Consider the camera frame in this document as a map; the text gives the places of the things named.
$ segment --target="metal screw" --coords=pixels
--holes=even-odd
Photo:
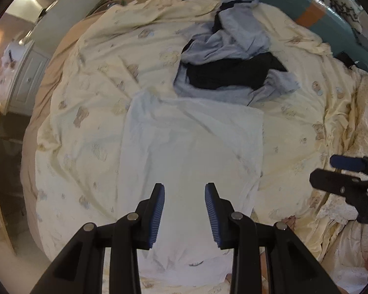
[[[231,215],[233,220],[241,220],[242,219],[242,213],[241,212],[233,212]]]
[[[287,224],[282,221],[278,221],[276,225],[279,230],[286,230],[288,228]]]
[[[83,226],[83,230],[89,232],[89,231],[92,231],[94,229],[94,224],[92,223],[86,223],[84,226]]]
[[[131,212],[127,215],[127,219],[129,221],[135,221],[139,218],[139,215],[136,212]]]

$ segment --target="orange stripe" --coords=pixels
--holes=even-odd
[[[296,20],[296,23],[309,28],[318,22],[324,14],[326,14],[326,8],[322,4],[312,0],[309,7]]]

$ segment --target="brown mattress cover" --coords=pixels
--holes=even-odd
[[[45,70],[44,78],[41,81],[41,86],[36,95],[31,120],[26,128],[23,139],[20,181],[23,186],[30,233],[41,250],[43,250],[43,248],[37,225],[36,202],[38,190],[35,179],[35,154],[37,150],[38,129],[50,113],[52,94],[61,81],[64,62],[70,51],[77,43],[79,37],[95,23],[102,14],[103,12],[99,12],[78,22],[68,31],[60,42]]]

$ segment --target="ribbed blue pad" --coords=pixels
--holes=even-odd
[[[153,244],[157,240],[157,234],[159,225],[161,223],[162,210],[164,209],[165,204],[165,187],[162,185],[161,190],[158,194],[158,200],[155,204],[153,217],[150,222],[150,237],[149,237],[149,246],[153,247]]]
[[[213,232],[214,241],[217,243],[218,246],[220,246],[221,236],[219,233],[218,217],[215,211],[213,199],[211,198],[211,194],[210,194],[210,191],[207,185],[204,189],[204,200],[206,201],[206,207],[207,207],[207,212],[209,215],[211,231]]]
[[[365,163],[361,158],[349,158],[345,156],[332,155],[330,164],[337,169],[345,169],[349,171],[361,172],[365,169]]]

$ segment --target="cabinet door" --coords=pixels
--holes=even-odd
[[[43,77],[48,59],[31,50],[22,67],[15,89],[10,99],[9,110],[25,115],[31,115],[35,95]]]

